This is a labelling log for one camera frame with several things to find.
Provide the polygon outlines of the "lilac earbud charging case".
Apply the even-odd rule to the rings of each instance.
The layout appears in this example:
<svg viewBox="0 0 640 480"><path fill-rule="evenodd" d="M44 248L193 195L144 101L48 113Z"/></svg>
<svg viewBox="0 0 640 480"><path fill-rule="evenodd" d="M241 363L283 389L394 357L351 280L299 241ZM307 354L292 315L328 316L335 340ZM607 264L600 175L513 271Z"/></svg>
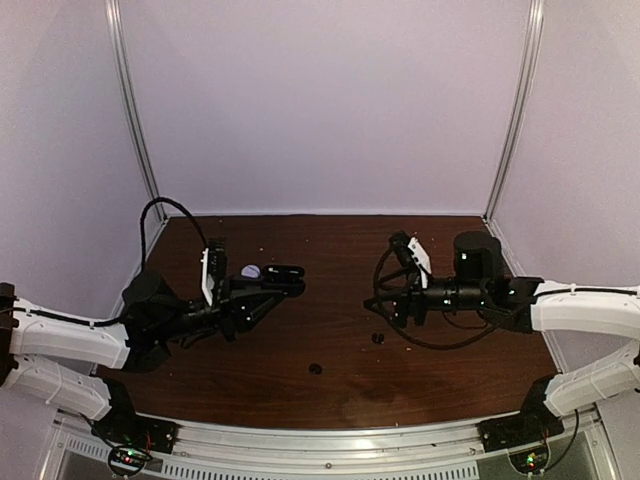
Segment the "lilac earbud charging case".
<svg viewBox="0 0 640 480"><path fill-rule="evenodd" d="M257 279L261 276L261 268L254 264L245 265L241 269L241 276L244 278Z"/></svg>

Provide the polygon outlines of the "black oval charging case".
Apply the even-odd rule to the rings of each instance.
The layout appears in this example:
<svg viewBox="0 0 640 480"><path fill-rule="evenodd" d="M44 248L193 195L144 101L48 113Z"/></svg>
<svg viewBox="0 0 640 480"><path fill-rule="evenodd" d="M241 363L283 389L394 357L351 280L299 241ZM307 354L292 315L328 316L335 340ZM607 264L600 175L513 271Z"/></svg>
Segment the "black oval charging case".
<svg viewBox="0 0 640 480"><path fill-rule="evenodd" d="M262 270L262 283L266 288L279 290L291 298L302 295L306 289L305 270L293 265L267 265Z"/></svg>

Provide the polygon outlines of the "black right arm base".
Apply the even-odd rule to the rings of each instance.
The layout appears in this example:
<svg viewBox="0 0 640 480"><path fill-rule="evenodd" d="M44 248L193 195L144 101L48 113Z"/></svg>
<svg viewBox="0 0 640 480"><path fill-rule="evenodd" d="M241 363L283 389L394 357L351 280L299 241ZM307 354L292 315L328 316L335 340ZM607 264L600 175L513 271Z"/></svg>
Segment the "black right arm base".
<svg viewBox="0 0 640 480"><path fill-rule="evenodd" d="M561 418L544 405L548 382L549 378L543 378L531 386L518 413L483 420L478 424L485 452L541 442L564 432Z"/></svg>

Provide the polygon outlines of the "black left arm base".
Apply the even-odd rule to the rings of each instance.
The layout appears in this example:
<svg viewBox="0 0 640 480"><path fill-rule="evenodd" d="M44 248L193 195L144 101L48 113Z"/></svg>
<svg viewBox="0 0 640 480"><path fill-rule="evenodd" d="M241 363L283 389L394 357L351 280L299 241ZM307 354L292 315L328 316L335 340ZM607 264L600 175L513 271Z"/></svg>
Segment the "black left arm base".
<svg viewBox="0 0 640 480"><path fill-rule="evenodd" d="M95 434L112 443L171 454L178 424L138 414L121 382L112 379L103 382L110 394L110 409L102 418L92 421Z"/></svg>

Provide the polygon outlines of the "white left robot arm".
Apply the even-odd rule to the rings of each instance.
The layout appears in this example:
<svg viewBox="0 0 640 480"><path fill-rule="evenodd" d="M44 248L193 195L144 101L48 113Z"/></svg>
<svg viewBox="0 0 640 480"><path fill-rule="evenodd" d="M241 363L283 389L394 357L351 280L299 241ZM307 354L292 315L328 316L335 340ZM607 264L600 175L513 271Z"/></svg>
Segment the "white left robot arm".
<svg viewBox="0 0 640 480"><path fill-rule="evenodd" d="M124 313L110 320L45 309L17 298L10 284L2 289L2 389L104 423L121 443L133 444L143 436L144 424L126 387L92 379L59 359L150 373L170 357L170 344L187 348L217 333L232 341L284 300L301 295L305 283L270 266L256 278L206 279L202 298L186 301L160 275L145 271L124 291Z"/></svg>

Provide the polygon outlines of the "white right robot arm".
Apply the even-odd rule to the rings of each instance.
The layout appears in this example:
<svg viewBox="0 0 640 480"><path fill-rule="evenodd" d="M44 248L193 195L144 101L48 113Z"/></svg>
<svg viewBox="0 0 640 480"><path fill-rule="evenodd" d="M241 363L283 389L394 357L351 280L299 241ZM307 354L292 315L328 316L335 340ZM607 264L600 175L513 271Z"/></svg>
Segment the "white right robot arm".
<svg viewBox="0 0 640 480"><path fill-rule="evenodd" d="M509 276L500 241L482 231L466 231L453 242L454 273L437 278L419 240L393 234L378 261L372 295L363 306L382 317L408 342L434 351L470 346L504 329L532 334L580 331L628 339L619 350L577 370L536 381L513 419L519 440L535 440L560 418L599 400L639 386L639 290L563 284L539 277ZM477 313L486 328L448 345L418 340L405 331L422 325L431 311Z"/></svg>

